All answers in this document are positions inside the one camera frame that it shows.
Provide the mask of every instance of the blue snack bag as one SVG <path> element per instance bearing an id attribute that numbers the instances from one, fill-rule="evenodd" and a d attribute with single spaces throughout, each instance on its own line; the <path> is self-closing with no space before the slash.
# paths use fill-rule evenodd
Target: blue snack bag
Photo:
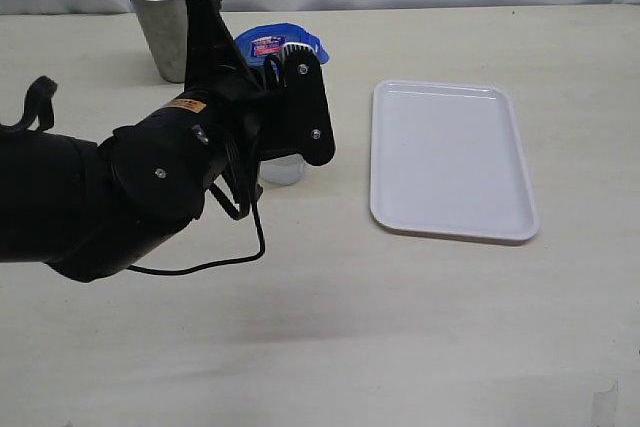
<path id="1" fill-rule="evenodd" d="M 321 64 L 329 61 L 329 54 L 322 47 L 320 39 L 295 24 L 259 25 L 237 36 L 235 42 L 247 63 L 254 67 L 261 67 L 267 55 L 277 55 L 280 47 L 287 42 L 310 45 Z"/>

